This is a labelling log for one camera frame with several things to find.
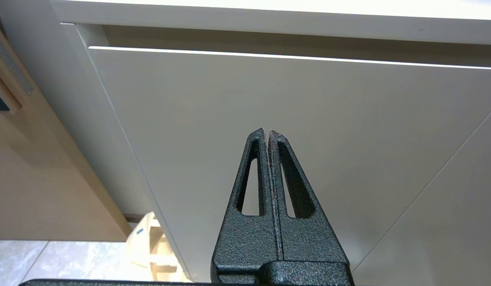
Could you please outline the white cabinet door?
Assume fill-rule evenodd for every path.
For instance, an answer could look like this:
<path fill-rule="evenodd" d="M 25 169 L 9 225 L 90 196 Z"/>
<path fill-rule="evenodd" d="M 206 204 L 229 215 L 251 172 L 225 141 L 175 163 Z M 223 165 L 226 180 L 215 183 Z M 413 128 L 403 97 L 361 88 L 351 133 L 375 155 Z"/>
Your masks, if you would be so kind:
<path fill-rule="evenodd" d="M 369 286 L 491 286 L 491 112 L 353 277 Z"/>
<path fill-rule="evenodd" d="M 485 66 L 87 51 L 195 281 L 253 130 L 288 138 L 354 268 L 491 112 Z"/>

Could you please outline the pale wooden stool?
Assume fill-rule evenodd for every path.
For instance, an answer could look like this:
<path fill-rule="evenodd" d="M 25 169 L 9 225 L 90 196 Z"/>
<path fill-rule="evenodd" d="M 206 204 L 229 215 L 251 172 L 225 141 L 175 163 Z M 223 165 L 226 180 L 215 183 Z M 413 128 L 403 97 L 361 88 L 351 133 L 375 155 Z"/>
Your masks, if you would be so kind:
<path fill-rule="evenodd" d="M 146 269 L 154 281 L 191 282 L 182 269 L 154 212 L 147 213 L 126 240 L 132 264 Z"/>

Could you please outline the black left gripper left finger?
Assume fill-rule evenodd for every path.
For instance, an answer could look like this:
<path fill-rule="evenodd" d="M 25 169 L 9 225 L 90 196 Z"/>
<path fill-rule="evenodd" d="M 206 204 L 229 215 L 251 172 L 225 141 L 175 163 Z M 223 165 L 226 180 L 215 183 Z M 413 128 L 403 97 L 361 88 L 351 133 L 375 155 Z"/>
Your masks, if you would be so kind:
<path fill-rule="evenodd" d="M 253 161 L 257 162 L 257 216 L 242 213 Z M 260 268 L 278 259 L 278 237 L 273 207 L 265 131 L 259 128 L 251 132 L 244 145 L 238 173 L 211 258 L 212 283 L 257 284 Z"/>

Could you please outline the white cabinet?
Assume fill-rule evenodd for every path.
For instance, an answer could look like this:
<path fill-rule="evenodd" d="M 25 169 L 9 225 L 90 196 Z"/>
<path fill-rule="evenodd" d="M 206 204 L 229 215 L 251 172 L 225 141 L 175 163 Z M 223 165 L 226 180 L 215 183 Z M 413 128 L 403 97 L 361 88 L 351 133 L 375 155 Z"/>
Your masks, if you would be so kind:
<path fill-rule="evenodd" d="M 338 13 L 334 0 L 0 0 L 0 16 L 12 47 L 120 209 L 150 208 L 164 226 L 88 48 L 491 67 L 491 4 L 479 4 L 469 19 L 403 0 L 351 4 L 375 5 L 379 14 Z"/>

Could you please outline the brown wooden panel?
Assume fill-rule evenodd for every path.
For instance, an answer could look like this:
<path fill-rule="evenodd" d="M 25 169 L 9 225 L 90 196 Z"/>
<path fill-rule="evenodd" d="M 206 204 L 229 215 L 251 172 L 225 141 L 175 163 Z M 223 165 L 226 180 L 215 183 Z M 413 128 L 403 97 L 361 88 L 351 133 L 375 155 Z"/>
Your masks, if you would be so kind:
<path fill-rule="evenodd" d="M 0 25 L 0 41 L 35 89 L 0 58 L 0 240 L 124 242 L 131 227 Z"/>

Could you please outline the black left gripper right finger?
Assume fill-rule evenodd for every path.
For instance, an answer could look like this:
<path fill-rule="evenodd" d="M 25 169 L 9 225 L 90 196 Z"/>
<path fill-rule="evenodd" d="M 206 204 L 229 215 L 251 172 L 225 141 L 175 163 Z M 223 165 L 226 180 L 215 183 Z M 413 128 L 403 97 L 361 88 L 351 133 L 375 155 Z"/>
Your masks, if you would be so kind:
<path fill-rule="evenodd" d="M 346 262 L 345 252 L 288 139 L 269 133 L 277 234 L 284 261 Z"/>

